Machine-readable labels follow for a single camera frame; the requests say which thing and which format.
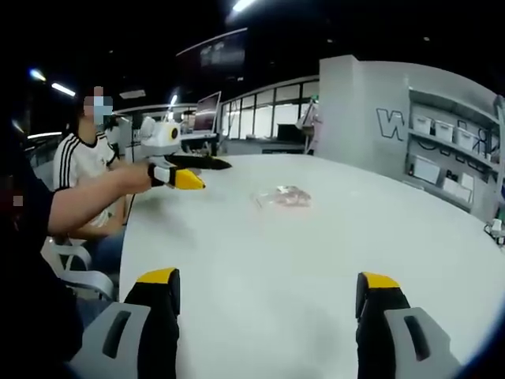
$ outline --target man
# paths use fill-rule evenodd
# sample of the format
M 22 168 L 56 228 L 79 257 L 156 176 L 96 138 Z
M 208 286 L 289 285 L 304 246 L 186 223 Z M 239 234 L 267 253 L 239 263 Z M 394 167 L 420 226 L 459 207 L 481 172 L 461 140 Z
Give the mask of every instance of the man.
M 83 325 L 73 292 L 40 254 L 46 236 L 79 229 L 120 197 L 151 188 L 152 180 L 147 165 L 130 165 L 52 193 L 34 175 L 13 127 L 5 122 L 0 144 L 1 222 L 7 238 L 2 251 L 7 260 L 5 344 L 9 355 L 24 364 L 9 363 L 18 365 L 21 376 L 36 370 L 57 377 L 65 372 L 62 363 L 80 349 Z
M 111 113 L 111 109 L 103 106 L 102 94 L 102 89 L 95 87 L 94 96 L 84 99 L 84 106 L 78 107 L 77 120 L 70 124 L 68 135 L 56 150 L 53 184 L 57 191 L 85 184 L 108 170 L 125 165 L 108 143 L 105 133 L 97 130 L 97 124 L 103 123 L 103 116 Z M 70 238 L 86 241 L 83 247 L 92 255 L 96 270 L 119 272 L 125 208 L 122 197 L 115 212 L 104 209 L 89 223 L 69 233 Z

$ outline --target white shelf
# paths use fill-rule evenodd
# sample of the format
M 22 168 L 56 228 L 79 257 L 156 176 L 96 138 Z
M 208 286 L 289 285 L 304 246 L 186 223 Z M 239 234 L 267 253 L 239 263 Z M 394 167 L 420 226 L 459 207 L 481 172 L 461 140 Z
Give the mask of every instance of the white shelf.
M 468 201 L 464 201 L 463 199 L 456 197 L 452 193 L 448 193 L 447 191 L 444 191 L 443 189 L 435 186 L 434 184 L 430 182 L 426 182 L 425 180 L 416 178 L 414 176 L 409 176 L 409 175 L 404 175 L 403 177 L 404 182 L 408 182 L 412 184 L 415 187 L 422 187 L 422 189 L 430 193 L 433 196 L 436 196 L 442 200 L 447 201 L 448 203 L 453 204 L 454 206 L 462 209 L 465 212 L 470 212 L 472 210 L 472 204 L 469 203 Z
M 445 146 L 447 148 L 450 148 L 451 150 L 454 150 L 460 154 L 463 154 L 464 156 L 469 157 L 473 161 L 478 162 L 481 165 L 486 166 L 487 168 L 490 168 L 494 172 L 499 172 L 499 165 L 498 164 L 489 162 L 488 160 L 484 159 L 482 156 L 479 156 L 478 154 L 475 154 L 474 152 L 466 150 L 465 148 L 462 148 L 458 144 L 442 140 L 442 139 L 432 136 L 430 134 L 417 132 L 414 129 L 409 129 L 409 135 L 416 137 L 416 138 L 420 138 L 422 140 L 433 142 L 435 144 Z
M 493 114 L 482 111 L 474 105 L 465 103 L 459 99 L 442 96 L 434 92 L 426 92 L 409 87 L 410 100 L 414 103 L 434 107 L 443 111 L 456 114 L 462 118 L 474 122 L 478 126 L 499 132 L 499 120 Z

